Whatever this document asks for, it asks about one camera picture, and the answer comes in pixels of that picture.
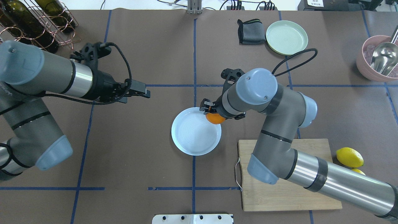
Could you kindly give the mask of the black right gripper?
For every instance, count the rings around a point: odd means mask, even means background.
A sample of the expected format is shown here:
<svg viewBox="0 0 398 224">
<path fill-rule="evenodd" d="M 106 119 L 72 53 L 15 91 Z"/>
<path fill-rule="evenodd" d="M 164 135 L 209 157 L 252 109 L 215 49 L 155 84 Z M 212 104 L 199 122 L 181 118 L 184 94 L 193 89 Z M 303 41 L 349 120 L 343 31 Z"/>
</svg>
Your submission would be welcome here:
<svg viewBox="0 0 398 224">
<path fill-rule="evenodd" d="M 211 102 L 210 99 L 204 98 L 200 103 L 199 110 L 202 111 L 204 115 L 214 114 L 216 111 L 225 119 L 240 120 L 246 117 L 246 112 L 237 111 L 232 108 L 227 95 L 220 96 L 214 102 Z"/>
</svg>

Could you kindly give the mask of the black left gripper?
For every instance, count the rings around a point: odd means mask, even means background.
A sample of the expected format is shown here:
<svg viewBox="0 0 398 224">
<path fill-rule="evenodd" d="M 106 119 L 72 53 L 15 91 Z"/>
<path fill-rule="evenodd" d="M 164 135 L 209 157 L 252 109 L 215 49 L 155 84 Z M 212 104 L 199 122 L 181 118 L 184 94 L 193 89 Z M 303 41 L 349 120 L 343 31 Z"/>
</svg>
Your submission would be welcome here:
<svg viewBox="0 0 398 224">
<path fill-rule="evenodd" d="M 128 78 L 124 82 L 116 82 L 110 74 L 97 70 L 95 71 L 95 82 L 92 86 L 91 99 L 101 103 L 127 103 L 127 97 L 151 97 L 150 90 L 147 90 L 145 83 L 131 80 L 130 87 L 128 85 Z"/>
</svg>

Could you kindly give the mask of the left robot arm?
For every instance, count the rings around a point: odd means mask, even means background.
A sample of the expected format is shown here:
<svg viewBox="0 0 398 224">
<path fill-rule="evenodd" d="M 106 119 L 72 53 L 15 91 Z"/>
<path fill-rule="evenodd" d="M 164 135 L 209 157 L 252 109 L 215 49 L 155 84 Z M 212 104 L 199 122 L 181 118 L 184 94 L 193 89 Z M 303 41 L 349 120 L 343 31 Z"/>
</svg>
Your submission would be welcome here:
<svg viewBox="0 0 398 224">
<path fill-rule="evenodd" d="M 1 44 L 1 115 L 15 136 L 1 143 L 1 182 L 30 167 L 48 170 L 69 158 L 71 144 L 43 101 L 45 96 L 90 105 L 127 103 L 131 96 L 150 98 L 146 84 L 128 78 L 116 82 L 98 69 L 111 53 L 111 42 L 87 43 L 70 58 L 18 41 Z"/>
</svg>

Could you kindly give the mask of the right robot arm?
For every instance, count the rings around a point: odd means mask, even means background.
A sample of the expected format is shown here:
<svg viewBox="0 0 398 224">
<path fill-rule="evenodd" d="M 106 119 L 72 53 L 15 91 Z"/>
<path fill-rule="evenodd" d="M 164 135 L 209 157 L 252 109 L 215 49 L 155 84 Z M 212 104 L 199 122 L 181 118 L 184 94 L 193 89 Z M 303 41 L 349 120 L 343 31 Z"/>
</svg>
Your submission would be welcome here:
<svg viewBox="0 0 398 224">
<path fill-rule="evenodd" d="M 214 102 L 203 99 L 200 111 L 236 120 L 249 110 L 266 115 L 247 168 L 252 177 L 267 184 L 287 180 L 397 223 L 397 187 L 291 147 L 297 129 L 317 115 L 312 98 L 280 85 L 264 68 L 227 68 L 221 77 L 222 95 Z"/>
</svg>

